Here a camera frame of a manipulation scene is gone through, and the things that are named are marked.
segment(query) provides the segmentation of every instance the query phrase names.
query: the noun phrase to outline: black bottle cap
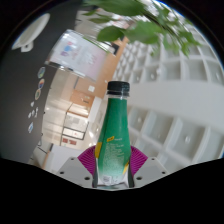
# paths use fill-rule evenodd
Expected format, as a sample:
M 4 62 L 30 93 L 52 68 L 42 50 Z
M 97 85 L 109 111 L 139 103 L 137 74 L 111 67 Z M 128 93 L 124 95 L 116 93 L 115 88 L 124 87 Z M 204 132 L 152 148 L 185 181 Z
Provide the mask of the black bottle cap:
M 128 82 L 110 81 L 107 85 L 107 95 L 129 96 L 129 90 Z

